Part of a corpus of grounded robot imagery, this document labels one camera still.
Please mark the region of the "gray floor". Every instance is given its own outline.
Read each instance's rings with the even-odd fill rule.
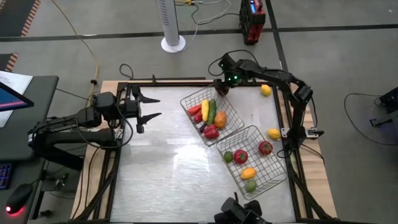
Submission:
[[[155,0],[58,0],[79,34],[160,32]],[[230,12],[238,12],[233,0]],[[394,0],[272,0],[279,27],[354,26],[398,23]],[[201,6],[197,18],[221,12],[225,3]],[[192,8],[178,7],[181,30],[195,28]],[[228,16],[201,29],[237,28],[238,18]],[[66,20],[50,0],[42,4],[29,36],[73,35]],[[351,92],[384,94],[398,83],[398,30],[355,30],[281,33],[287,65],[314,89],[320,138],[326,171],[338,216],[343,220],[398,223],[398,147],[374,144],[349,123],[343,108]],[[125,79],[119,65],[128,63],[135,77],[207,77],[208,64],[224,52],[248,49],[268,67],[279,68],[273,35],[263,33],[255,46],[244,46],[239,34],[199,35],[184,53],[169,55],[160,49],[160,37],[89,40],[99,62],[99,82]],[[78,40],[0,43],[0,53],[19,53],[15,72],[58,75],[59,88],[87,96],[95,66],[90,53]],[[235,58],[248,58],[236,54]],[[50,115],[73,113],[84,101],[57,92]],[[348,112],[366,134],[378,141],[393,142],[396,131],[374,130],[368,120],[381,114],[373,98],[352,96]],[[42,208],[56,212],[51,221],[64,221],[72,201],[46,195]],[[47,223],[42,218],[35,223]]]

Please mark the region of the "red pepper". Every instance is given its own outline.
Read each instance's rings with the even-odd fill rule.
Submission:
[[[269,155],[273,150],[272,144],[268,141],[262,141],[259,145],[259,151],[263,155]]]
[[[214,139],[219,136],[217,127],[214,124],[207,127],[204,130],[203,134],[205,134],[205,138],[207,138],[207,139]]]
[[[201,117],[201,111],[199,111],[194,117],[193,117],[193,121],[197,124],[200,121],[203,121],[203,118]]]
[[[197,114],[200,110],[201,110],[201,105],[192,106],[191,108],[188,109],[188,114],[193,116]]]
[[[248,153],[243,149],[238,149],[234,153],[234,161],[237,164],[244,164],[248,160]]]

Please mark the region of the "green cucumber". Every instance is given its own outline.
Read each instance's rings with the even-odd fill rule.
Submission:
[[[210,101],[210,107],[209,107],[209,117],[207,119],[207,125],[212,125],[214,124],[214,118],[216,117],[217,113],[217,106],[216,106],[216,101],[211,100]]]

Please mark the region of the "white paper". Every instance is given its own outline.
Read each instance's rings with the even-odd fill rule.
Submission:
[[[19,94],[24,94],[27,86],[32,80],[32,76],[28,75],[20,75],[11,72],[0,71],[0,82],[7,85],[9,88],[12,88]],[[11,116],[13,111],[3,111],[0,112],[0,128],[3,128],[7,123],[8,118]]]

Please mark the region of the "computer mouse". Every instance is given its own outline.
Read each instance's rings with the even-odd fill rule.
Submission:
[[[31,193],[32,186],[30,184],[18,186],[7,200],[6,211],[9,214],[18,212],[25,205]]]

